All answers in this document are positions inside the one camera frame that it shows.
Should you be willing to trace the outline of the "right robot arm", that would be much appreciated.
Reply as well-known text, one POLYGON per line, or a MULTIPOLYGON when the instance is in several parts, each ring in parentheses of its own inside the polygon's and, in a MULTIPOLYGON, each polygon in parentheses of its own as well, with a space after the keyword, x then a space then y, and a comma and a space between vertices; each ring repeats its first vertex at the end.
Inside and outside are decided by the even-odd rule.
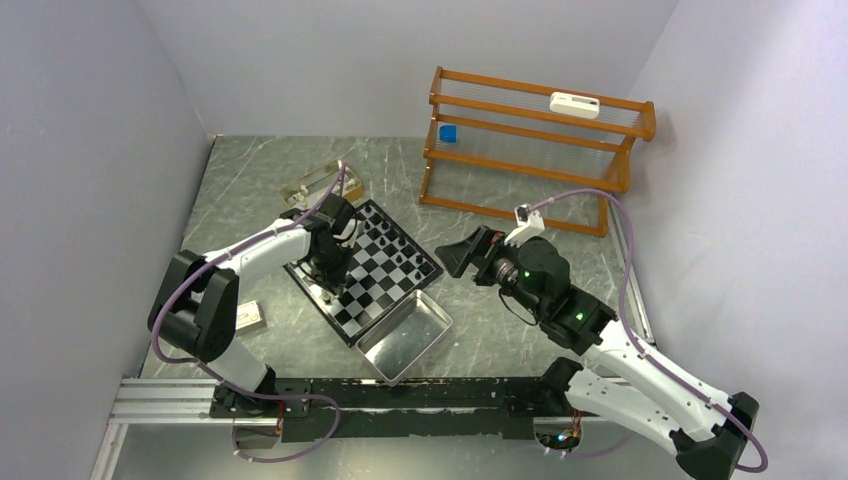
POLYGON ((742 467, 759 404, 688 373, 636 336, 597 297, 573 285, 570 264, 548 240, 519 246, 501 231, 478 227, 466 239, 435 250, 445 270, 469 266, 478 286, 496 286, 532 315, 548 339, 572 352, 548 369, 542 406, 594 413, 652 440, 694 479, 728 479, 742 467))

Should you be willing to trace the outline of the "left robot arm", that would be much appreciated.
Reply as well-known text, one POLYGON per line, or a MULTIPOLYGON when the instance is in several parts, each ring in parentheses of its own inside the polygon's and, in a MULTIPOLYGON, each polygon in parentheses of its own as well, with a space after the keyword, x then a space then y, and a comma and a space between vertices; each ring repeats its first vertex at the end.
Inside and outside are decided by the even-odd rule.
POLYGON ((161 345, 182 352, 229 383, 237 408, 261 416, 277 404, 276 374, 236 337, 242 287, 291 263, 305 263, 314 285, 338 296, 347 283, 358 235, 353 205, 329 194, 306 211, 291 209, 268 227, 234 245, 205 254, 183 250, 168 265, 148 319, 151 346, 171 362, 161 345))

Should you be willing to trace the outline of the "gold tin of white pieces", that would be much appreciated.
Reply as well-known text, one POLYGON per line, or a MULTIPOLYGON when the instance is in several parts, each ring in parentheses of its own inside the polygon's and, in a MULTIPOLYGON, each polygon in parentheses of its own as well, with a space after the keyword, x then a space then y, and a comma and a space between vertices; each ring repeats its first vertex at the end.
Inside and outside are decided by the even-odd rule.
MULTIPOLYGON (((283 206, 286 209, 306 210, 310 208, 331 186, 342 165, 342 160, 330 161, 320 168, 283 185, 279 190, 283 206)), ((341 194, 351 203, 359 201, 365 195, 362 181, 350 166, 346 168, 343 186, 336 186, 334 192, 341 194)))

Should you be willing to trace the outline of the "black white chessboard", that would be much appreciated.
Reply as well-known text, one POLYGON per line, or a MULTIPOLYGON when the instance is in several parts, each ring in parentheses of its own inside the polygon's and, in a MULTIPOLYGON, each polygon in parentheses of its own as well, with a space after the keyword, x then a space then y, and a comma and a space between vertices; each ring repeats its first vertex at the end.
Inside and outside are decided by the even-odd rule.
POLYGON ((329 326, 349 347, 415 290, 422 290, 444 272, 442 266, 380 205, 369 199, 356 208, 363 224, 353 248, 348 283, 330 301, 320 296, 306 270, 284 267, 329 326))

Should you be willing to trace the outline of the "small white card box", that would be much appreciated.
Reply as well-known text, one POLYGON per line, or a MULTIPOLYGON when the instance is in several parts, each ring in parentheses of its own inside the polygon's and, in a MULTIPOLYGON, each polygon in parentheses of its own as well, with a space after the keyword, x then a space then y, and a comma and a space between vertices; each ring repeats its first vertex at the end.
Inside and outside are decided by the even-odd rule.
POLYGON ((237 307, 236 311, 236 333, 246 334, 267 326, 263 309, 260 303, 252 300, 237 307))

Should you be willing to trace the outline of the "silver metal tin lid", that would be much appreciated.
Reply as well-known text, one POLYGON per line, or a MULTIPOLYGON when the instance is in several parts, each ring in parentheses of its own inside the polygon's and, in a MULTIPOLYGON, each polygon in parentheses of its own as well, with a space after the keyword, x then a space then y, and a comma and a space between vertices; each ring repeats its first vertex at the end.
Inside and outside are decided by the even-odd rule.
POLYGON ((398 385, 453 326, 451 316, 420 289, 405 296, 356 343, 388 386, 398 385))

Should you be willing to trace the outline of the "blue cube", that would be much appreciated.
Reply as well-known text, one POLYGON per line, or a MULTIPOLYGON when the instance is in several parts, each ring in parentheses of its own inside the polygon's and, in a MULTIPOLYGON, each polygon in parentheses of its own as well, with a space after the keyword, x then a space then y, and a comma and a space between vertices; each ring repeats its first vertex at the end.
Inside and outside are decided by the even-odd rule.
POLYGON ((458 128, 454 124, 442 124, 438 128, 437 136, 440 142, 455 144, 458 141, 458 128))

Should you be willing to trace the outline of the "orange wooden rack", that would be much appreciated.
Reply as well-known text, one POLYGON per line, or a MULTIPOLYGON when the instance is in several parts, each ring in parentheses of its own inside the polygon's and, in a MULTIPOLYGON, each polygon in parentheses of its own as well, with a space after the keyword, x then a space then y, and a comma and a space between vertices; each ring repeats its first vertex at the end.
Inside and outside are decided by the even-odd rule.
POLYGON ((431 193, 440 163, 456 163, 535 179, 588 187, 609 194, 630 188, 634 145, 657 133, 651 101, 634 101, 437 67, 428 101, 425 173, 418 200, 459 211, 509 218, 510 210, 431 193), (566 92, 597 98, 594 120, 552 113, 549 98, 566 92), (458 128, 455 144, 438 140, 442 124, 458 128))

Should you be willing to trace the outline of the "white rectangular device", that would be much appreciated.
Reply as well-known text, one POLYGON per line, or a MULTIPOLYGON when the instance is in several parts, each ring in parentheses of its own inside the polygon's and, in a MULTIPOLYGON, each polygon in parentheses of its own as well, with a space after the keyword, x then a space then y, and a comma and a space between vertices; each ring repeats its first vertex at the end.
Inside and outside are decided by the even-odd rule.
POLYGON ((601 103, 597 98, 566 92, 553 92, 549 98, 552 113, 594 120, 600 114, 601 103))

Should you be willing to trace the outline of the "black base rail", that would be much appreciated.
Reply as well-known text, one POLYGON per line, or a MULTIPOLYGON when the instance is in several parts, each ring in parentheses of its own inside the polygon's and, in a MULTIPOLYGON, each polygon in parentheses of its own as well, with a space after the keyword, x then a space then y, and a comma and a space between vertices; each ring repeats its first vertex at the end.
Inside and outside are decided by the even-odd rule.
POLYGON ((396 386, 358 378, 281 378, 297 400, 274 405, 215 388, 209 415, 244 426, 282 423, 285 443, 336 438, 496 435, 532 440, 545 418, 571 422, 572 407, 538 377, 409 378, 396 386))

